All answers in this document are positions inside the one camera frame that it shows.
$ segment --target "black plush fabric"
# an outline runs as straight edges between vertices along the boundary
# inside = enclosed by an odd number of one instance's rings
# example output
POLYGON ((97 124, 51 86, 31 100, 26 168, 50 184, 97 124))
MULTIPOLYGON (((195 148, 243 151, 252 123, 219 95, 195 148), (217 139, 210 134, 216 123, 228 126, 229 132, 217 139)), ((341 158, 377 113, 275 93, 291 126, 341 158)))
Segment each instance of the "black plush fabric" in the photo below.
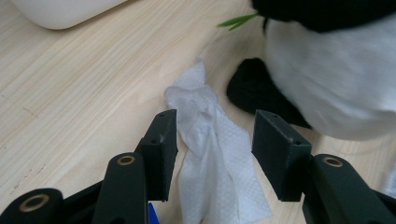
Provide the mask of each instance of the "black plush fabric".
POLYGON ((227 96, 234 105, 251 114, 262 109, 278 114, 288 123, 310 128, 275 86, 264 62, 258 58, 242 61, 228 84, 227 96))
POLYGON ((252 0, 265 18, 297 21, 319 33, 358 27, 396 12, 396 0, 252 0))

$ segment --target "panda plush toy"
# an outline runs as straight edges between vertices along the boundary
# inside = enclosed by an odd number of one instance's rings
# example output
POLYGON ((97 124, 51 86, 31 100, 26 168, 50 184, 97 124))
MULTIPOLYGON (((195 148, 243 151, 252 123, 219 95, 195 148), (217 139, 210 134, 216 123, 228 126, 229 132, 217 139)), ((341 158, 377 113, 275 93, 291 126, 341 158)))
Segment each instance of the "panda plush toy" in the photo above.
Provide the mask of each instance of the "panda plush toy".
POLYGON ((227 87, 255 113, 341 139, 396 133, 395 0, 252 0, 265 63, 244 60, 227 87))

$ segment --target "crumpled tissue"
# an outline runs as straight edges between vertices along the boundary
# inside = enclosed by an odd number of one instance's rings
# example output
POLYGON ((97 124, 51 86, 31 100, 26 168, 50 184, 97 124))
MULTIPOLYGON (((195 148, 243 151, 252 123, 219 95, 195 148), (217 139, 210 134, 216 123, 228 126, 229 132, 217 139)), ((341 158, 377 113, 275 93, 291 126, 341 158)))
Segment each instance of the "crumpled tissue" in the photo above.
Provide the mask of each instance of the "crumpled tissue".
POLYGON ((272 215, 256 176, 248 132, 233 123, 205 84, 198 62, 165 91, 188 146, 178 184, 183 223, 254 223, 272 215))

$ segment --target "wooden table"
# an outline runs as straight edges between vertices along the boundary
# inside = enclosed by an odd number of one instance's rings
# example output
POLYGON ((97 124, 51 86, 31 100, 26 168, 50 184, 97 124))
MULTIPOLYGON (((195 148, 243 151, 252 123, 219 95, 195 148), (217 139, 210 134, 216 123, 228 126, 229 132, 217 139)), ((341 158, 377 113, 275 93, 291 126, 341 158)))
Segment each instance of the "wooden table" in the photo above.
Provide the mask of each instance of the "wooden table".
MULTIPOLYGON (((262 21, 229 32, 216 25, 252 10, 237 0, 129 1, 62 31, 34 25, 0 0, 0 211, 32 189, 64 197, 103 179, 108 161, 133 151, 164 90, 206 61, 207 82, 230 118, 253 131, 253 116, 231 105, 225 88, 245 58, 262 57, 262 21)), ((395 158, 396 134, 348 142, 297 130, 314 146, 350 161, 381 189, 395 158)), ((161 223, 181 223, 177 174, 186 147, 178 140, 168 203, 154 203, 161 223)), ((257 167, 274 215, 260 223, 304 223, 300 203, 280 203, 257 167)))

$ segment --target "green leaf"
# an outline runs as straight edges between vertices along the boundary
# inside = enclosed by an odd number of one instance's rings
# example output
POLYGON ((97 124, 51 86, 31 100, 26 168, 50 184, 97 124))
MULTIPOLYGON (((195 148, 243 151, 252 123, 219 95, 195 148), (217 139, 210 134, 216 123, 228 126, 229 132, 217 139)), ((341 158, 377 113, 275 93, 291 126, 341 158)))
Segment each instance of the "green leaf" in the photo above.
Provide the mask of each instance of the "green leaf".
POLYGON ((227 27, 231 26, 230 30, 233 30, 240 25, 244 24, 245 22, 249 21, 250 19, 256 17, 258 14, 251 14, 251 15, 245 15, 245 16, 240 16, 240 17, 235 17, 230 20, 224 21, 218 25, 218 27, 227 27))

